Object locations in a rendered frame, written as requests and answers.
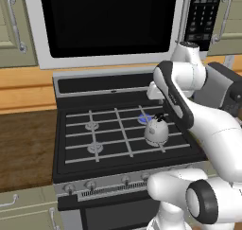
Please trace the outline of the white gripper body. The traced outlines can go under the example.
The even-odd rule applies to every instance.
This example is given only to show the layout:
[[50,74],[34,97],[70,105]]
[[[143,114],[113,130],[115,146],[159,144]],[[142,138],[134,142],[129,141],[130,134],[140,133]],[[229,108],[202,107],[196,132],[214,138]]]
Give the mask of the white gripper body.
[[164,95],[163,93],[160,91],[160,89],[156,86],[155,82],[152,81],[147,89],[147,97],[150,100],[154,100],[154,99],[158,99],[158,100],[163,100],[164,99]]

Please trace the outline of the black and grey countertop appliance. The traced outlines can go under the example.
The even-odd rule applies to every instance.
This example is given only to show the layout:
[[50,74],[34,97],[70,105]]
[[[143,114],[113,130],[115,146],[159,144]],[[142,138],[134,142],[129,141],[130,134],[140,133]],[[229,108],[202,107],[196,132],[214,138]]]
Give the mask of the black and grey countertop appliance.
[[194,101],[238,117],[242,109],[242,77],[219,62],[208,63],[206,72],[205,84],[194,93]]

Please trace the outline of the green drawer front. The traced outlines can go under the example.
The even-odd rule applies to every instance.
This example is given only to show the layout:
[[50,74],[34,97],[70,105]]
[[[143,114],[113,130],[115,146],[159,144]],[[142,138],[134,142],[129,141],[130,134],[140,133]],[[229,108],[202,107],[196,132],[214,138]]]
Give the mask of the green drawer front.
[[17,202],[11,206],[0,208],[0,212],[29,209],[34,206],[44,206],[57,201],[53,186],[41,186],[0,193],[0,203],[10,203],[13,200],[14,194],[19,196]]

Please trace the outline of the black oven door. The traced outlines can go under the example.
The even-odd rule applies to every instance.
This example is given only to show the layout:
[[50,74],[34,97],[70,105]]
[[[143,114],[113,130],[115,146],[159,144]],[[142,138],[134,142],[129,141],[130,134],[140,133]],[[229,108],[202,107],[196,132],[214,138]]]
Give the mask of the black oven door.
[[78,230],[134,230],[147,227],[160,203],[145,190],[81,201],[77,194],[59,197],[58,210],[78,213]]

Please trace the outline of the green cupboard door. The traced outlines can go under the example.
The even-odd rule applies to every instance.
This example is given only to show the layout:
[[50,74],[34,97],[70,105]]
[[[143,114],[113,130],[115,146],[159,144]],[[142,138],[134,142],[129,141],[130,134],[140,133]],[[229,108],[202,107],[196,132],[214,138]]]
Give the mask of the green cupboard door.
[[231,0],[224,31],[219,35],[227,7],[227,0],[220,1],[213,31],[219,41],[210,43],[209,56],[242,54],[242,0]]
[[[54,219],[59,230],[64,230],[61,217],[55,209]],[[49,209],[0,218],[0,230],[54,230]]]
[[20,39],[27,46],[22,54],[16,44],[6,0],[0,0],[0,68],[24,67],[38,64],[25,0],[16,0],[13,5]]

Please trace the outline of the black and steel stove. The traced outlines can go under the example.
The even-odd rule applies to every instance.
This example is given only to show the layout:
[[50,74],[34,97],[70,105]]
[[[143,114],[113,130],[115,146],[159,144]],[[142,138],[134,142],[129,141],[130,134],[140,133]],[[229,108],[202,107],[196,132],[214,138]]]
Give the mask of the black and steel stove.
[[[147,97],[150,69],[56,73],[57,129],[53,162],[56,196],[76,188],[81,201],[145,190],[143,172],[150,175],[181,168],[215,171],[196,140],[165,104]],[[169,134],[165,144],[152,146],[145,129],[156,114],[164,114]],[[129,175],[130,183],[121,182]],[[96,189],[86,188],[87,181]],[[78,230],[78,213],[60,212],[64,230]]]

